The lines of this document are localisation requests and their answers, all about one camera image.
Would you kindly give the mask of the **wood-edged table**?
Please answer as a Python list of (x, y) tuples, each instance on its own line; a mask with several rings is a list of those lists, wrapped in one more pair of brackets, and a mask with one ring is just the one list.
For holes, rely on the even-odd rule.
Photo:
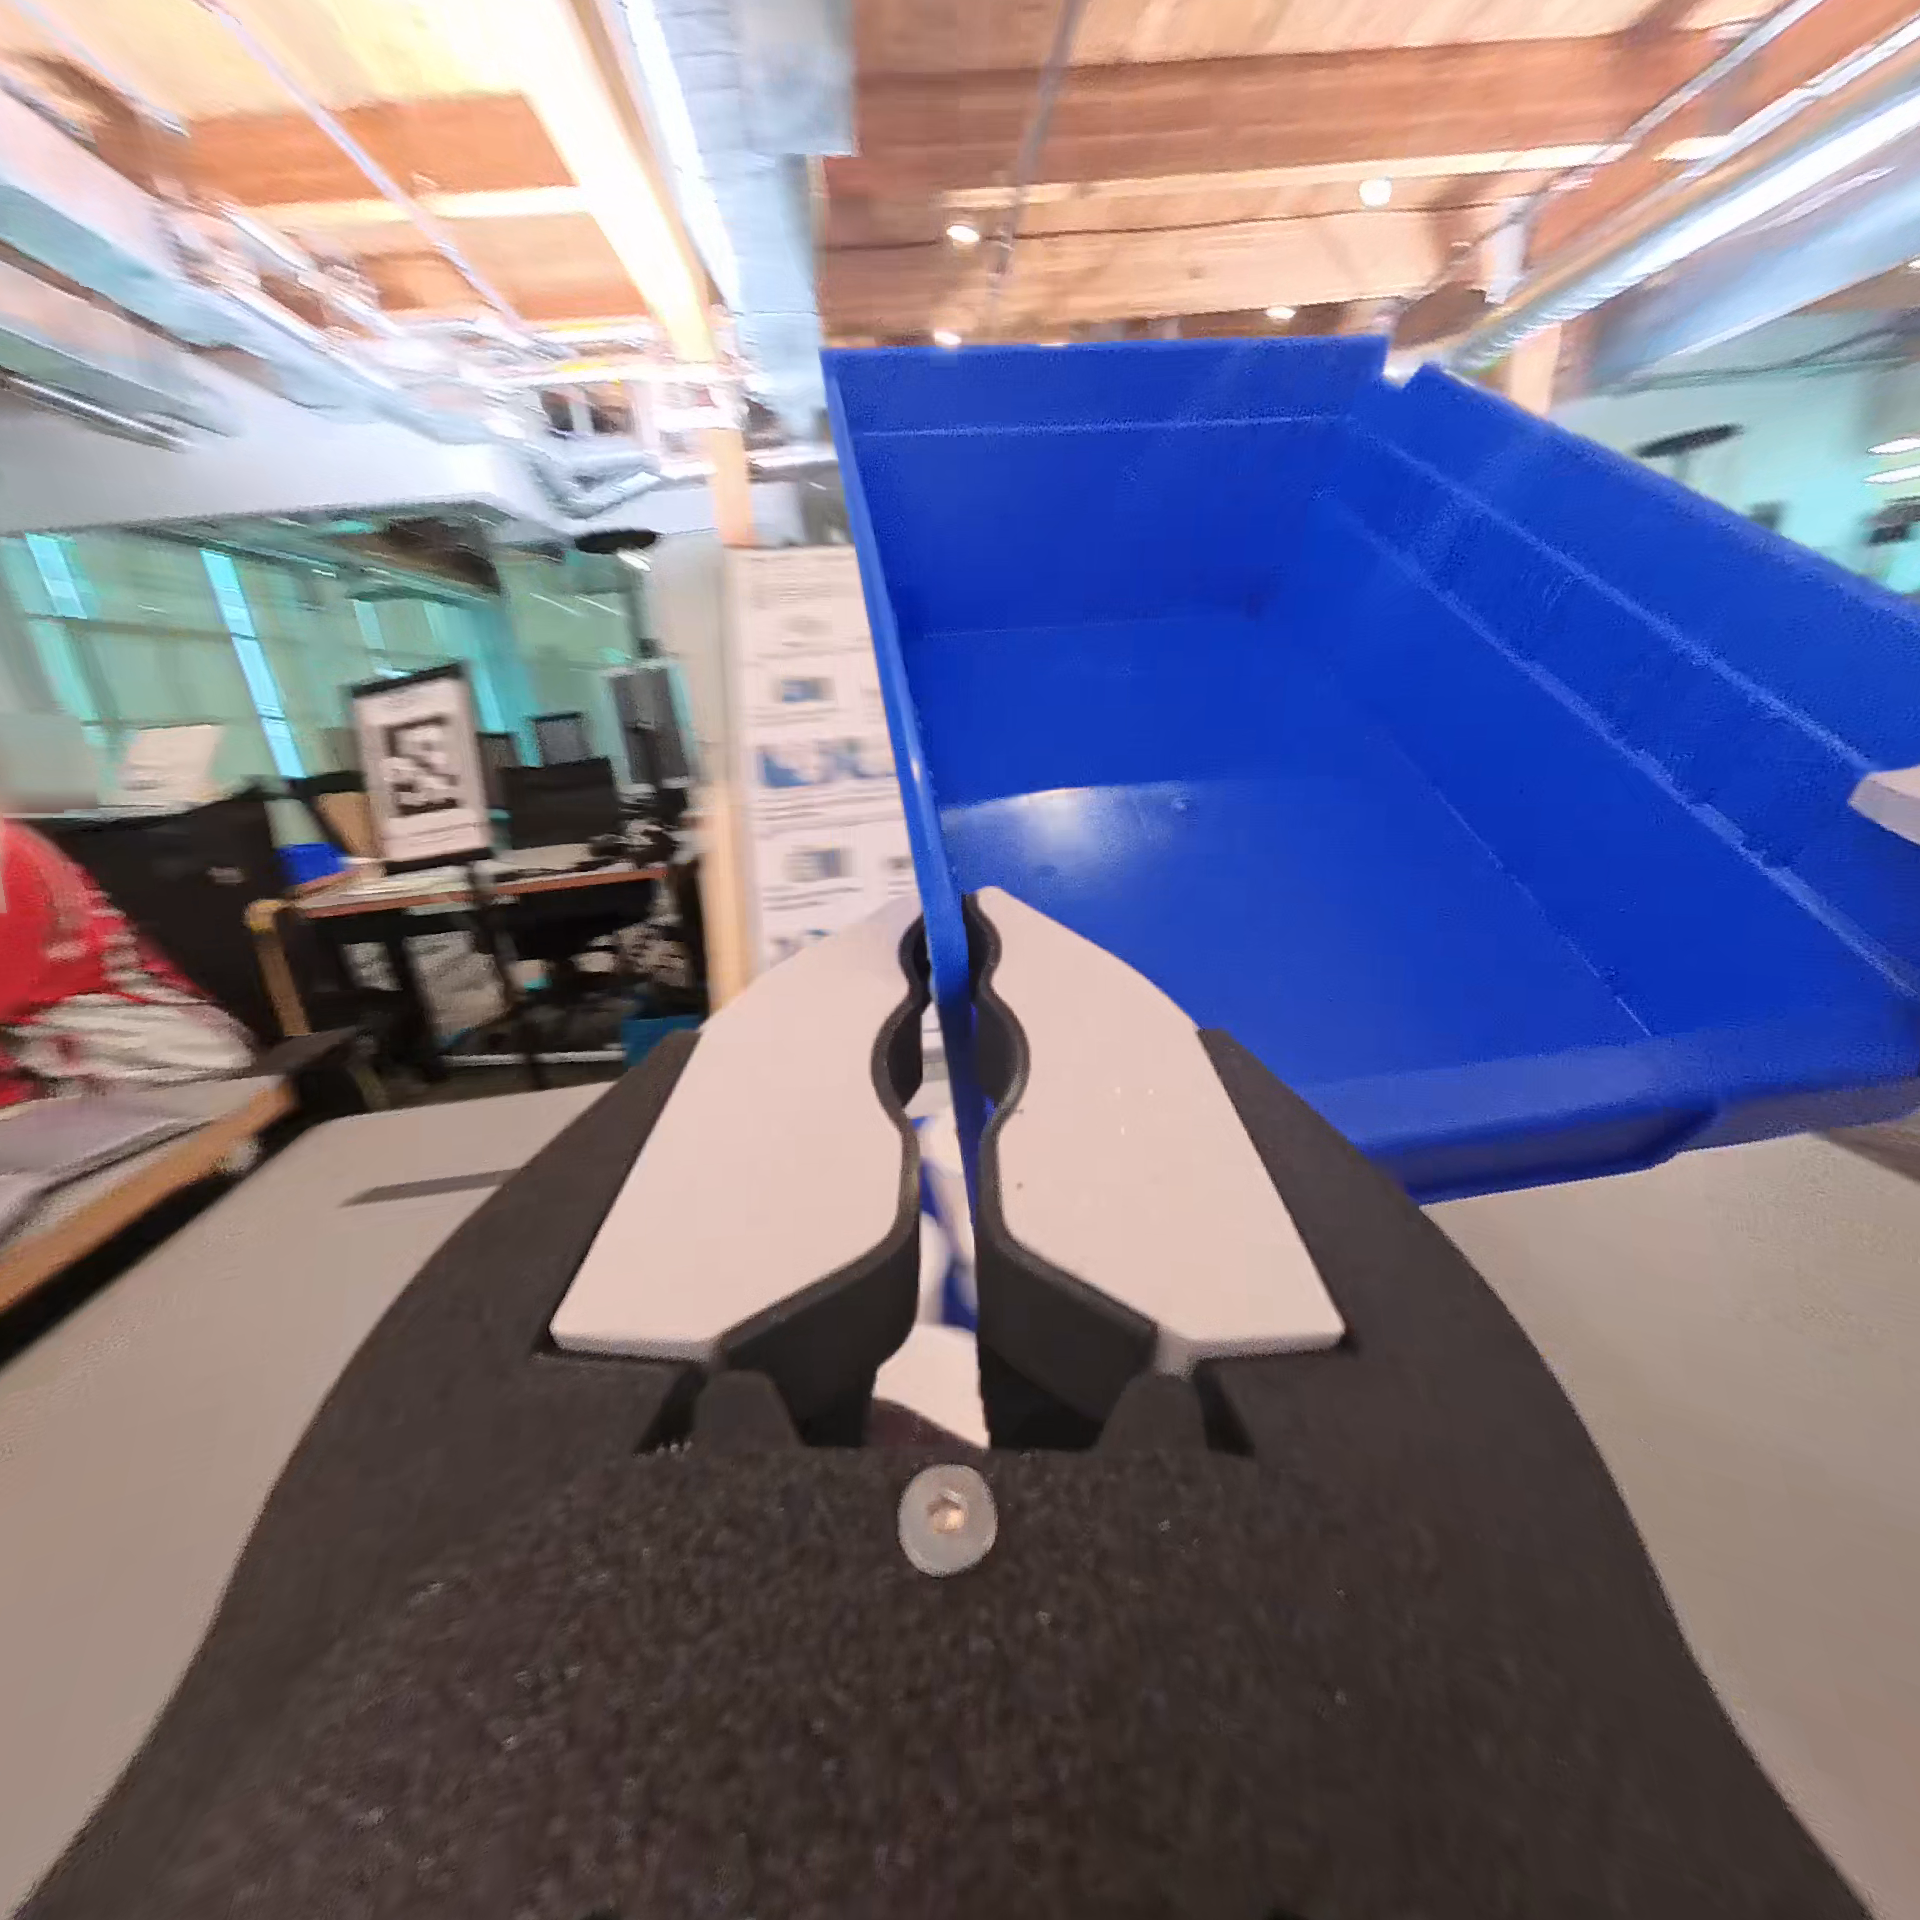
[(19, 1309), (176, 1194), (243, 1174), (266, 1142), (363, 1092), (365, 1040), (286, 1040), (250, 1072), (68, 1094), (2, 1114), (2, 1310)]

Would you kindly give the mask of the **wood-top desk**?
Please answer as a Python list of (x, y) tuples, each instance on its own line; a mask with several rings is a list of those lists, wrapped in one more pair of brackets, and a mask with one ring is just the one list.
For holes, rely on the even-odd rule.
[(485, 949), (490, 960), (499, 960), (506, 939), (493, 929), (498, 907), (580, 890), (663, 884), (682, 870), (682, 862), (645, 862), (633, 857), (588, 857), (585, 862), (559, 867), (555, 862), (558, 854), (559, 849), (536, 849), (530, 850), (530, 864), (480, 860), (438, 867), (412, 864), (398, 874), (386, 874), (379, 862), (342, 862), (342, 867), (328, 877), (293, 882), (293, 889), (276, 899), (253, 899), (246, 907), (246, 924), (280, 1036), (293, 1043), (318, 1033), (282, 943), (280, 919), (370, 923), (340, 939), (345, 944), (376, 943), (389, 952), (389, 966), (400, 986), (400, 1026), (405, 1040), (398, 1054), (409, 1060), (409, 1072), (420, 1079), (446, 1079), (450, 1063), (438, 1043), (420, 976), (412, 972), (412, 957), (405, 952), (405, 943), (418, 933), (405, 924), (409, 917), (422, 919), (429, 933), (466, 917), (476, 932), (480, 949)]

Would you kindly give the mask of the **blue plastic bin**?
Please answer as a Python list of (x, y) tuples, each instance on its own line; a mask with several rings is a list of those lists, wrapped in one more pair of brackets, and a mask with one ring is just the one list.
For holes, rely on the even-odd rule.
[(1916, 1104), (1916, 613), (1380, 337), (830, 347), (962, 1069), (979, 1334), (1063, 1334), (993, 1134), (1023, 899), (1409, 1197)]

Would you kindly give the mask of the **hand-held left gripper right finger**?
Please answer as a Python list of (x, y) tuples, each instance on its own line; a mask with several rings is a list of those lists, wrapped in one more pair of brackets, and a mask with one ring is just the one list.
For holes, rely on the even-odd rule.
[(1335, 1304), (1202, 1029), (1032, 903), (968, 897), (978, 1357), (999, 1444), (1086, 1444), (1149, 1377), (1335, 1352)]

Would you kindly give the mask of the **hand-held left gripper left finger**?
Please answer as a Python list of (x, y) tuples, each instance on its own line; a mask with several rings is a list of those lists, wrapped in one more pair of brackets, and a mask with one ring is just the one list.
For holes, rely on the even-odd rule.
[(923, 912), (890, 899), (696, 1033), (566, 1287), (566, 1357), (763, 1373), (838, 1432), (920, 1310)]

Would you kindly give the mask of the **framed marker poster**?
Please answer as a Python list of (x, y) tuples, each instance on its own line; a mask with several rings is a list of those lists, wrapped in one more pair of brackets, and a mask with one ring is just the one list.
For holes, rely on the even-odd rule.
[(376, 857), (389, 870), (470, 864), (493, 850), (462, 663), (349, 686)]

